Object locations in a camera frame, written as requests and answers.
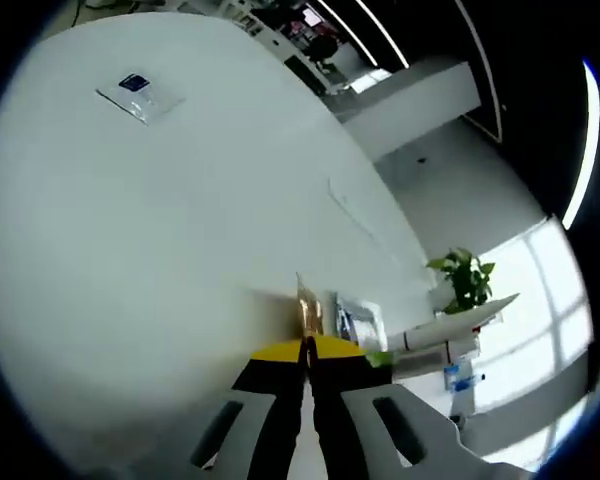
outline led strip light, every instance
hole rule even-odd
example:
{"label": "led strip light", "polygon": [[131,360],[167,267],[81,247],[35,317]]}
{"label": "led strip light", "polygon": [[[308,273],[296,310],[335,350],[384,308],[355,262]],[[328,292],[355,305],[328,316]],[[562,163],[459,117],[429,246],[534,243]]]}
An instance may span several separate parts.
{"label": "led strip light", "polygon": [[356,41],[356,43],[360,46],[360,48],[362,49],[362,51],[365,53],[365,55],[367,57],[369,57],[369,60],[371,61],[371,64],[374,67],[378,66],[378,62],[376,62],[376,59],[373,57],[373,55],[371,55],[371,52],[369,51],[369,49],[367,47],[364,46],[364,43],[362,43],[362,41],[358,38],[358,36],[353,33],[353,30],[351,30],[351,28],[349,28],[349,25],[347,25],[346,23],[344,23],[344,21],[338,16],[338,14],[336,12],[333,11],[333,9],[327,5],[324,0],[317,0],[318,3],[320,5],[322,5],[324,7],[324,9],[329,12],[331,14],[331,16],[333,18],[335,18],[338,22],[340,22],[340,24],[342,24],[342,26],[344,27],[344,29],[347,31],[347,33],[349,33],[349,35],[351,35],[351,37]]}
{"label": "led strip light", "polygon": [[562,219],[562,225],[566,230],[571,228],[573,220],[578,214],[582,199],[587,191],[589,180],[591,180],[591,172],[593,171],[593,164],[596,159],[596,151],[598,149],[598,136],[600,135],[600,92],[598,91],[598,84],[596,79],[591,73],[589,66],[584,64],[584,75],[587,81],[587,105],[588,105],[588,118],[587,118],[587,137],[584,144],[584,154],[582,155],[582,166],[580,167],[580,174],[578,175],[578,181],[576,182],[576,188],[573,191],[567,213],[564,214]]}
{"label": "led strip light", "polygon": [[407,59],[404,58],[402,51],[398,48],[396,42],[393,41],[393,38],[391,38],[391,35],[389,35],[389,32],[387,32],[387,29],[384,28],[384,25],[380,23],[380,20],[377,19],[377,17],[373,14],[371,10],[369,10],[369,7],[367,7],[362,0],[356,0],[356,3],[360,5],[360,8],[362,8],[367,15],[369,15],[371,21],[376,24],[376,27],[378,27],[380,33],[384,35],[384,38],[387,39],[387,42],[389,42],[391,48],[393,48],[394,52],[396,52],[396,55],[398,55],[398,58],[402,62],[402,65],[404,65],[404,68],[409,68],[409,63],[407,62]]}

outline green plant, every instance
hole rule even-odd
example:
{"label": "green plant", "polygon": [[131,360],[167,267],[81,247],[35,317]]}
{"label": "green plant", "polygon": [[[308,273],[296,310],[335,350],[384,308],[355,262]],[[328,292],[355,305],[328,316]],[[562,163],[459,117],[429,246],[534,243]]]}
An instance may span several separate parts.
{"label": "green plant", "polygon": [[427,263],[427,267],[443,272],[445,280],[450,280],[453,285],[456,298],[444,312],[452,315],[483,305],[492,295],[489,275],[495,266],[495,263],[481,263],[464,248],[454,248],[443,258]]}

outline yellow part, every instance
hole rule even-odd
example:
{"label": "yellow part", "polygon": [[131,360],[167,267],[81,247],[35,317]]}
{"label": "yellow part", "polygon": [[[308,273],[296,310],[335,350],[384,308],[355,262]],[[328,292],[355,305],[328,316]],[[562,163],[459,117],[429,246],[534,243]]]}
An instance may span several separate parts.
{"label": "yellow part", "polygon": [[[312,334],[316,341],[318,358],[346,358],[360,357],[365,354],[357,345],[337,337],[329,337],[318,333]],[[268,362],[297,363],[300,357],[300,346],[302,340],[276,343],[263,350],[258,350],[251,358],[253,360],[265,360]]]}

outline desk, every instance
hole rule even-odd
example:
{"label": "desk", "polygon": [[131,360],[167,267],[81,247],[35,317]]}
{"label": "desk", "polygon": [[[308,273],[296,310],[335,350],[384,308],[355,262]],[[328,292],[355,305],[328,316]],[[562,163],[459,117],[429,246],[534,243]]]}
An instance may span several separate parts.
{"label": "desk", "polygon": [[[185,102],[145,126],[95,92],[125,67]],[[291,338],[296,271],[379,303],[391,333],[431,316],[424,258],[358,145],[229,22],[79,26],[36,45],[0,105],[0,368],[79,470]]]}

